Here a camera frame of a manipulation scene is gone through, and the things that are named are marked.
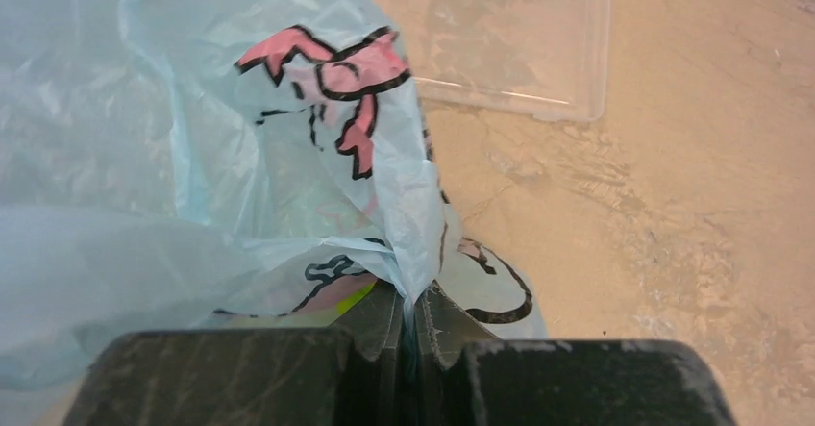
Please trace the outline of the light blue plastic bag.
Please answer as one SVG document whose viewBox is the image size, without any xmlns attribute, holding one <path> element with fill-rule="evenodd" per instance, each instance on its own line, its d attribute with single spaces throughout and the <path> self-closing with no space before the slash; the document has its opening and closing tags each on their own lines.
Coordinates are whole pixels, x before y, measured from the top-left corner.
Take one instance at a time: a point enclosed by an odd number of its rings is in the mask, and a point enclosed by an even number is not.
<svg viewBox="0 0 815 426">
<path fill-rule="evenodd" d="M 466 237 L 372 0 L 1 0 L 1 421 L 135 331 L 323 326 L 384 281 L 544 338 Z"/>
</svg>

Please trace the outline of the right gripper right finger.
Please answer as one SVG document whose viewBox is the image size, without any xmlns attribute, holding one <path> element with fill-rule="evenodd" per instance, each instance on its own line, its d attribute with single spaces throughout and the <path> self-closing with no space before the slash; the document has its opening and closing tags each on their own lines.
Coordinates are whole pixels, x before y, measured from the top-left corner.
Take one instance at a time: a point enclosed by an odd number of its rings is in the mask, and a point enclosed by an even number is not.
<svg viewBox="0 0 815 426">
<path fill-rule="evenodd" d="M 704 360 L 663 339 L 514 339 L 438 286 L 415 306 L 421 425 L 733 425 Z"/>
</svg>

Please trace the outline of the yellow fake banana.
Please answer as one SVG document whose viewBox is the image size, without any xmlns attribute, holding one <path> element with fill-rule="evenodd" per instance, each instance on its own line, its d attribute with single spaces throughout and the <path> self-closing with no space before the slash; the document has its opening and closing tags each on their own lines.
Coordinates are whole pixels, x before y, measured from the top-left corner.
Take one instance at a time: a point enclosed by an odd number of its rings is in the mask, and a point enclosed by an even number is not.
<svg viewBox="0 0 815 426">
<path fill-rule="evenodd" d="M 346 314 L 349 310 L 351 310 L 359 301 L 361 301 L 366 295 L 370 293 L 372 288 L 376 285 L 375 282 L 365 285 L 364 287 L 359 288 L 354 293 L 349 295 L 348 297 L 344 298 L 340 301 L 336 309 L 340 315 Z"/>
</svg>

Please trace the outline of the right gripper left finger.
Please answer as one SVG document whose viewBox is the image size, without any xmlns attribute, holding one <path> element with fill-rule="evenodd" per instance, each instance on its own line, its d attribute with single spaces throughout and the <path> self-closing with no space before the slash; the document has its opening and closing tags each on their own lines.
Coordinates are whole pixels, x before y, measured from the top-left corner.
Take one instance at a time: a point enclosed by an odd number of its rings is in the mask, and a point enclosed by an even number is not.
<svg viewBox="0 0 815 426">
<path fill-rule="evenodd" d="M 384 425 L 403 301 L 378 282 L 325 328 L 151 331 L 113 341 L 68 425 Z"/>
</svg>

